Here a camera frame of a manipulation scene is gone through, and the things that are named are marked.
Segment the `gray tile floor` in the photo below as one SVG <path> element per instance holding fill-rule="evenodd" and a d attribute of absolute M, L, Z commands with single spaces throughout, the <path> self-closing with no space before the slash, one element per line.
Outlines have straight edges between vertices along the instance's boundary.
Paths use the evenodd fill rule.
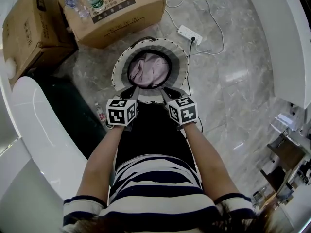
<path fill-rule="evenodd" d="M 168 3 L 175 5 L 180 1 Z M 299 128 L 303 112 L 298 111 L 293 117 L 290 105 L 274 96 L 269 50 L 252 2 L 208 1 L 224 32 L 225 50 L 210 56 L 192 49 L 189 82 L 198 102 L 204 135 L 220 153 L 238 189 L 250 196 L 265 184 L 258 169 L 269 160 L 270 152 L 265 146 L 287 126 Z M 222 48 L 219 29 L 204 0 L 185 0 L 180 7 L 168 10 L 178 26 L 183 24 L 204 37 L 200 50 L 217 52 Z M 168 38 L 189 51 L 190 42 L 177 35 L 164 13 L 158 24 L 104 50 L 80 45 L 55 75 L 71 77 L 92 110 L 95 111 L 96 101 L 104 108 L 115 93 L 111 85 L 115 62 L 144 36 Z"/>

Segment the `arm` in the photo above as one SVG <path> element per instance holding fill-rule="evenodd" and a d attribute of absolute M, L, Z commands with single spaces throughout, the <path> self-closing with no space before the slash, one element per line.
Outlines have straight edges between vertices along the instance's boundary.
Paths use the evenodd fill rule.
<path fill-rule="evenodd" d="M 123 126 L 115 126 L 93 151 L 87 161 L 77 196 L 94 196 L 107 204 L 109 176 L 123 129 Z"/>
<path fill-rule="evenodd" d="M 193 156 L 199 168 L 204 192 L 212 200 L 239 193 L 216 149 L 206 140 L 194 123 L 184 125 Z"/>

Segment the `laundry basket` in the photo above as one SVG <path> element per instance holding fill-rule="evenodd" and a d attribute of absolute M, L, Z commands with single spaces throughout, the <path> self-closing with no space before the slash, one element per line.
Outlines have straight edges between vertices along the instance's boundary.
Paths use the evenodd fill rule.
<path fill-rule="evenodd" d="M 138 101 L 143 103 L 163 103 L 161 89 L 164 86 L 183 88 L 188 75 L 188 55 L 173 41 L 162 38 L 145 37 L 131 45 L 119 57 L 112 72 L 112 84 L 119 91 L 133 84 L 129 79 L 129 67 L 142 52 L 156 52 L 168 60 L 170 71 L 166 80 L 155 88 L 139 91 Z"/>

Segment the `striped shirt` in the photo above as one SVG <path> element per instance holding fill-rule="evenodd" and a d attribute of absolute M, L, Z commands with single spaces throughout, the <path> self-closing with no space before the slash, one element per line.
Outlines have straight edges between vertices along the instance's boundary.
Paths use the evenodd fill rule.
<path fill-rule="evenodd" d="M 221 221 L 225 205 L 232 218 L 252 219 L 251 200 L 227 194 L 206 196 L 200 179 L 184 161 L 165 155 L 143 155 L 119 166 L 109 205 L 92 196 L 64 201 L 64 230 L 79 219 L 117 218 L 131 232 L 199 232 L 199 225 Z"/>

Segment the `pink cloth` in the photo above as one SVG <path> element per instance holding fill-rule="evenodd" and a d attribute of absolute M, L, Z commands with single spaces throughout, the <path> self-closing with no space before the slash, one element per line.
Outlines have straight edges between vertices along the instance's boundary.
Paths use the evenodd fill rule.
<path fill-rule="evenodd" d="M 153 53 L 146 53 L 131 63 L 129 78 L 138 86 L 156 87 L 165 81 L 169 70 L 169 64 L 164 58 Z"/>

